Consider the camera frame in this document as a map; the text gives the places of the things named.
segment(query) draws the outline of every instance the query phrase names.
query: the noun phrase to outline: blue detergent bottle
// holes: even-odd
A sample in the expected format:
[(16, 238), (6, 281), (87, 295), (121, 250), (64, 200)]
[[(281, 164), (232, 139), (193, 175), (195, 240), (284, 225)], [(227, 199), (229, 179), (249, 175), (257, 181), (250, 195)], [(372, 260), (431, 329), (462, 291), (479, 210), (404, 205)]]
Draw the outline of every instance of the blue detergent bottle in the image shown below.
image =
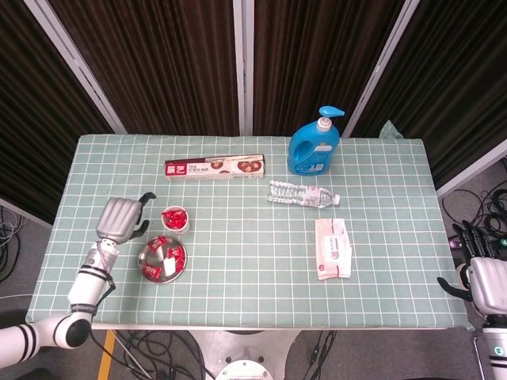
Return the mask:
[(316, 176), (325, 173), (340, 142), (340, 133), (330, 117), (343, 116), (345, 112), (325, 105), (318, 113), (322, 117), (302, 126), (288, 144), (287, 165), (294, 174)]

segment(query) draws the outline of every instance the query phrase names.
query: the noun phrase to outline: robotic arm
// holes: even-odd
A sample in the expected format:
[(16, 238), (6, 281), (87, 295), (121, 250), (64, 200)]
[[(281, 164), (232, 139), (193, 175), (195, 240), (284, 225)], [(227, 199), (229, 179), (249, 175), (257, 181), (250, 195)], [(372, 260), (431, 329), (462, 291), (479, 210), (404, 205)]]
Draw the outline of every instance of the robotic arm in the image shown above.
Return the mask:
[[(141, 222), (144, 205), (155, 198), (148, 192), (139, 201), (108, 201), (97, 224), (99, 240), (93, 243), (68, 295), (71, 314), (0, 330), (0, 368), (32, 358), (41, 347), (73, 349), (85, 343), (98, 306), (115, 288), (109, 273), (118, 257), (117, 246), (146, 232), (147, 220), (134, 228)], [(101, 297), (105, 283), (109, 289)]]
[(473, 302), (486, 323), (482, 331), (497, 380), (507, 380), (507, 260), (493, 249), (482, 231), (463, 221), (465, 230), (453, 225), (463, 244), (466, 264), (459, 270), (464, 289), (438, 283), (450, 295)]

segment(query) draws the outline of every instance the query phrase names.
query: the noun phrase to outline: red and white box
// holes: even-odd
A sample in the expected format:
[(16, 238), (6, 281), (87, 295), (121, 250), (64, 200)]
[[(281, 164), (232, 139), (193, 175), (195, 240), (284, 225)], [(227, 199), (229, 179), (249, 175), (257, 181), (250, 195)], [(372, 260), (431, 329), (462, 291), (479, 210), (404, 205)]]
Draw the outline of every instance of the red and white box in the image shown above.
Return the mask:
[(166, 177), (169, 180), (228, 180), (263, 176), (262, 154), (166, 161)]

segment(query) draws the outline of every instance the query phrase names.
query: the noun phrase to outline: small white cup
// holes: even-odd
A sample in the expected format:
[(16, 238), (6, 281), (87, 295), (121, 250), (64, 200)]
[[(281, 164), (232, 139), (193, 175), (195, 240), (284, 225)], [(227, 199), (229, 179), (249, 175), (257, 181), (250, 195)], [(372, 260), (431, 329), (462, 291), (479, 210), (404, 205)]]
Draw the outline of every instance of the small white cup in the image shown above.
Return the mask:
[[(185, 223), (185, 225), (180, 228), (179, 230), (174, 230), (172, 228), (169, 228), (167, 225), (166, 225), (166, 220), (167, 218), (164, 216), (164, 212), (167, 212), (167, 211), (184, 211), (185, 214), (187, 215), (187, 222)], [(166, 208), (162, 213), (161, 213), (161, 219), (162, 219), (162, 225), (166, 228), (166, 230), (168, 231), (171, 231), (171, 232), (174, 232), (175, 234), (178, 234), (178, 235), (184, 235), (186, 234), (187, 232), (189, 232), (189, 228), (190, 228), (190, 217), (189, 217), (189, 213), (186, 211), (186, 209), (184, 209), (183, 207), (181, 206), (170, 206), (168, 208)]]

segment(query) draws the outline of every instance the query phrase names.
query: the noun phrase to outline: red candy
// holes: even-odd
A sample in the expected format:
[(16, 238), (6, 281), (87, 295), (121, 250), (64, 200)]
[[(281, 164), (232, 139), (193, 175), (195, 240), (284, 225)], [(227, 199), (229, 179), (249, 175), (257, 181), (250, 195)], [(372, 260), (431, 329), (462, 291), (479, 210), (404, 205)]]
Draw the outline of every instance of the red candy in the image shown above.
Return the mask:
[(187, 213), (183, 210), (169, 210), (162, 212), (167, 228), (180, 230), (187, 223)]

